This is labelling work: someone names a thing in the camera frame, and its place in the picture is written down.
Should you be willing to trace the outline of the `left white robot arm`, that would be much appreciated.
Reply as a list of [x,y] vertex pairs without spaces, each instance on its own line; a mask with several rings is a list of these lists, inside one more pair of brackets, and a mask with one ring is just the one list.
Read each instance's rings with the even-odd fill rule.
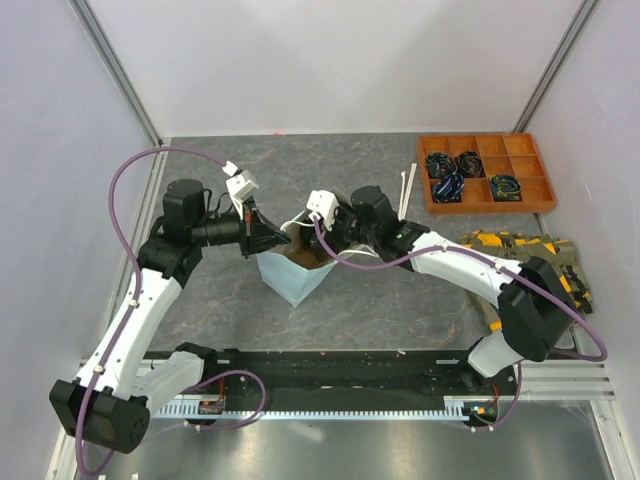
[[49,400],[78,447],[89,442],[128,454],[150,419],[179,394],[208,393],[219,382],[213,350],[185,343],[153,371],[140,363],[169,307],[183,291],[206,247],[238,245],[243,257],[290,242],[258,210],[258,185],[248,172],[226,182],[231,208],[210,210],[212,193],[193,179],[172,182],[162,215],[133,257],[127,293],[94,353],[71,381],[57,381]]

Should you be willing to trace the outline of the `brown paper coffee cup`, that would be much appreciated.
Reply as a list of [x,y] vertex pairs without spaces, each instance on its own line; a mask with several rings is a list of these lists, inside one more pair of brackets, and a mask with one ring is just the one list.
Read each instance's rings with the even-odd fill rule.
[[301,248],[311,253],[318,262],[324,262],[329,258],[326,250],[318,240],[318,236],[313,227],[301,227],[299,229]]

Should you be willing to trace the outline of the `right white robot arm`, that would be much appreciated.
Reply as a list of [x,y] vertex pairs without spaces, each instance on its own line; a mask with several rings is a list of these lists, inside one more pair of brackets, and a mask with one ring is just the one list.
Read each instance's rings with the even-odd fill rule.
[[494,376],[522,360],[546,360],[568,329],[573,302],[546,260],[499,258],[452,242],[428,227],[399,218],[377,186],[350,199],[319,190],[306,205],[320,246],[332,257],[353,244],[366,245],[382,267],[398,266],[457,285],[487,301],[498,313],[498,332],[481,338],[458,368],[458,381],[477,394]]

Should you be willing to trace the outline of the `white and blue paper bag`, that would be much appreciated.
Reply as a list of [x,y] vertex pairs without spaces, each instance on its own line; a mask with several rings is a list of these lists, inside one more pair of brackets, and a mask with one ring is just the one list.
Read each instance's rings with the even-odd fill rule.
[[292,237],[289,245],[282,245],[257,255],[263,282],[294,307],[300,305],[338,265],[338,262],[329,256],[331,262],[327,265],[307,270],[289,259],[293,250],[301,248],[299,229],[303,227],[302,224],[310,224],[306,211],[298,213],[282,225],[284,231]]

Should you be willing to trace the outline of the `brown cardboard cup carrier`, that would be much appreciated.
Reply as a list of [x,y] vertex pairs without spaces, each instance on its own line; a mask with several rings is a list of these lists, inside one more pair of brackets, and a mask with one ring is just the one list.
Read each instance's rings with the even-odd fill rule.
[[330,257],[326,253],[310,251],[304,248],[293,250],[289,254],[289,259],[307,270],[318,269],[331,262]]

